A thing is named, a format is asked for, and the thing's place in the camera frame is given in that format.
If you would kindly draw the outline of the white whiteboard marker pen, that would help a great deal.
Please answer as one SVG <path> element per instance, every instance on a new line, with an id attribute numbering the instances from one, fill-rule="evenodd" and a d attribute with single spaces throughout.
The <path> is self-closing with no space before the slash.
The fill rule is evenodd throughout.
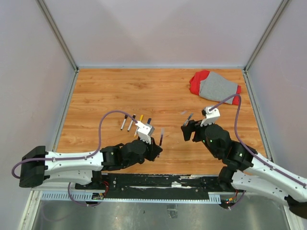
<path id="1" fill-rule="evenodd" d="M 136 117 L 136 115 L 134 114 L 134 115 L 132 116 L 133 119 L 131 120 L 131 122 L 130 122 L 130 124 L 129 124 L 129 126 L 128 126 L 128 129 L 127 129 L 128 132 L 130 132 L 130 130 L 131 130 L 131 127 L 132 127 L 132 125 L 133 125 L 133 122 L 134 122 L 135 117 Z"/>

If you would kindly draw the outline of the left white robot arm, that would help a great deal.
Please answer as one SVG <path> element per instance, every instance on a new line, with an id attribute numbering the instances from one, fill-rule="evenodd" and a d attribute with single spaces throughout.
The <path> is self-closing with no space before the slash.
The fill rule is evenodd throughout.
<path id="1" fill-rule="evenodd" d="M 88 185 L 96 190 L 103 183 L 102 171 L 117 171 L 154 161 L 162 151 L 154 139 L 151 143 L 137 139 L 81 153 L 58 153 L 37 146 L 22 158 L 19 186 L 33 188 L 57 182 Z"/>

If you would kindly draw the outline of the white marker black cap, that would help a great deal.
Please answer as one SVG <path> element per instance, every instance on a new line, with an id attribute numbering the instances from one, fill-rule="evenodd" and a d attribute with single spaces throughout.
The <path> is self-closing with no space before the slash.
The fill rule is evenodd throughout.
<path id="1" fill-rule="evenodd" d="M 122 122 L 122 125 L 121 125 L 121 127 L 120 127 L 120 130 L 123 130 L 123 129 L 124 129 L 124 126 L 125 126 L 125 123 L 126 123 L 127 119 L 128 119 L 128 115 L 125 115 L 125 116 L 124 116 L 124 120 L 123 120 L 123 122 Z"/>

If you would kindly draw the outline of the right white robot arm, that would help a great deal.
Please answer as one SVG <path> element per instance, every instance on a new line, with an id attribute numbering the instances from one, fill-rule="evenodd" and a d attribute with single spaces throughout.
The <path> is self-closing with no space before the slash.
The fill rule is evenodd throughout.
<path id="1" fill-rule="evenodd" d="M 273 163 L 252 147 L 232 140 L 229 132 L 217 124 L 201 126 L 199 121 L 191 120 L 181 130 L 185 141 L 201 141 L 223 162 L 217 180 L 220 190 L 257 193 L 289 207 L 303 219 L 307 217 L 306 178 Z"/>

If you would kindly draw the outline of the white marker yellow end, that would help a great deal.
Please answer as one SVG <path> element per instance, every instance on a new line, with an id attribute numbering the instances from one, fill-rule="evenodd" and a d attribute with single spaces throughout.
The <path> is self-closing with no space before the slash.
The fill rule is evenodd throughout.
<path id="1" fill-rule="evenodd" d="M 139 121 L 142 122 L 142 120 L 143 120 L 143 115 L 140 116 Z M 138 131 L 138 129 L 139 129 L 139 127 L 137 126 L 136 131 L 135 131 L 135 133 L 134 133 L 134 137 L 137 136 L 137 131 Z"/>

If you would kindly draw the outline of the purple marker pen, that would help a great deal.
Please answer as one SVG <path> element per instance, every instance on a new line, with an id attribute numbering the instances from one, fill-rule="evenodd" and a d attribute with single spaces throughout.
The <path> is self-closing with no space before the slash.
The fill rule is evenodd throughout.
<path id="1" fill-rule="evenodd" d="M 162 149 L 163 138 L 164 138 L 164 135 L 163 136 L 160 135 L 160 140 L 159 140 L 159 147 L 160 147 L 160 149 Z"/>

